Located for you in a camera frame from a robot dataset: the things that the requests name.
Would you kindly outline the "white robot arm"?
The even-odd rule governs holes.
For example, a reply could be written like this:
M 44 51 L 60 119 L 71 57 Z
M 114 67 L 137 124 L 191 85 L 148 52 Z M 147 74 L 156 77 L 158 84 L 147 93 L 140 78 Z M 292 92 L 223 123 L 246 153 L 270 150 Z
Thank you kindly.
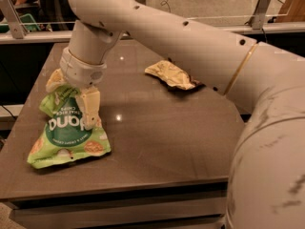
M 229 229 L 305 229 L 305 59 L 134 0 L 69 0 L 77 17 L 60 67 L 84 90 L 86 127 L 109 50 L 128 33 L 251 116 L 229 174 Z

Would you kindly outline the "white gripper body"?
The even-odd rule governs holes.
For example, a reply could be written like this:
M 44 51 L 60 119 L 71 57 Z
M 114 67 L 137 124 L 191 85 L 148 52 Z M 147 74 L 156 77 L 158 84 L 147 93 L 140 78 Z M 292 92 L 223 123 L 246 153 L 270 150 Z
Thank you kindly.
M 105 63 L 92 65 L 83 62 L 74 57 L 69 48 L 65 48 L 60 59 L 60 69 L 70 85 L 81 89 L 100 83 L 107 65 Z

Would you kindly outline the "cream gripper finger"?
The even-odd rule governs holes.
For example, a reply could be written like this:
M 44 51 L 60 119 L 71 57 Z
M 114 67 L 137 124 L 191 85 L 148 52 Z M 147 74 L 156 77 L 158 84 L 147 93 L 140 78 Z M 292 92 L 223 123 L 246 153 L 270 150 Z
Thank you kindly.
M 86 129 L 92 129 L 99 116 L 100 92 L 91 86 L 80 90 L 80 94 L 75 97 L 79 110 L 82 113 L 83 123 Z
M 51 93 L 55 91 L 60 86 L 63 86 L 67 83 L 62 71 L 60 69 L 55 70 L 46 84 L 46 92 Z

